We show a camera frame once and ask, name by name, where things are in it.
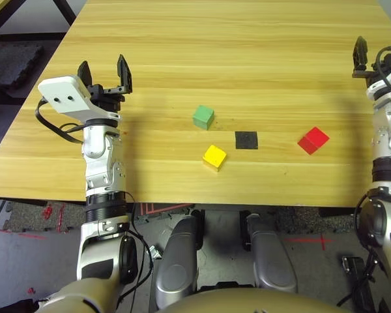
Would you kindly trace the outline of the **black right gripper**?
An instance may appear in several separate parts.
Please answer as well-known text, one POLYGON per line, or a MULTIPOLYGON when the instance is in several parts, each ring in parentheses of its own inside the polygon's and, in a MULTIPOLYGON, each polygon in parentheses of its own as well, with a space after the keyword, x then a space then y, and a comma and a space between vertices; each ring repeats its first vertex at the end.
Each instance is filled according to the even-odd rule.
POLYGON ((353 49, 353 78, 364 78, 366 83, 375 83, 382 80, 381 73, 387 77, 391 74, 391 46, 382 48, 376 55, 371 70, 367 69, 368 45, 366 40, 359 36, 353 49))

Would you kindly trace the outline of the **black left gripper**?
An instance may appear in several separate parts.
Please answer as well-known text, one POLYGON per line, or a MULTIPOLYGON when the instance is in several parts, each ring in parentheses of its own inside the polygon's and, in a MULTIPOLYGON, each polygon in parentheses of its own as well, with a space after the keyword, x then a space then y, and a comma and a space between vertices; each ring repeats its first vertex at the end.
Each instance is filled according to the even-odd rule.
POLYGON ((113 113, 121 110, 121 103, 125 101, 125 95, 133 92, 131 71, 122 54, 119 55, 117 61, 117 74, 121 86, 104 89, 100 84, 92 85, 91 71, 87 61, 83 61, 77 71, 77 76, 91 95, 91 102, 95 106, 113 113))

